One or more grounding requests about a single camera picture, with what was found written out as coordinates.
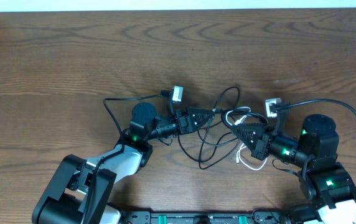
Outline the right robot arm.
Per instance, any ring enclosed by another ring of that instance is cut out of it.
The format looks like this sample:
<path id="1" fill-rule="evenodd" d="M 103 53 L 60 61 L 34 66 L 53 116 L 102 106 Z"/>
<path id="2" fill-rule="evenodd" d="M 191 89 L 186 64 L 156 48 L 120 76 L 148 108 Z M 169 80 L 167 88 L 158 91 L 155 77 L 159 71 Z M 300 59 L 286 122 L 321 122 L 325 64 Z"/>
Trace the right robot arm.
<path id="1" fill-rule="evenodd" d="M 286 114 L 275 125 L 245 123 L 231 126 L 232 133 L 250 149 L 251 156 L 299 167 L 294 175 L 308 203 L 281 212 L 280 223 L 356 223 L 356 186 L 338 162 L 339 135 L 332 118 L 307 116 L 298 138 L 285 130 Z"/>

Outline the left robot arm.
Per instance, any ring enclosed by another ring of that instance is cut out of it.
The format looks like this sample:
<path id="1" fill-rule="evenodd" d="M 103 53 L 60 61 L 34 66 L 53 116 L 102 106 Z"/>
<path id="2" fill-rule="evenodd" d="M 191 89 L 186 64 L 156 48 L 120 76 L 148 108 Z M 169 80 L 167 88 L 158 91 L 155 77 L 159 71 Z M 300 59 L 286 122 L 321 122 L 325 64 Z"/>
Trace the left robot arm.
<path id="1" fill-rule="evenodd" d="M 121 212 L 108 205 L 113 185 L 141 170 L 152 154 L 150 140 L 162 141 L 194 133 L 215 116 L 215 110 L 188 107 L 168 116 L 142 102 L 132 110 L 128 132 L 114 149 L 82 159 L 64 157 L 35 206 L 33 223 L 118 223 Z"/>

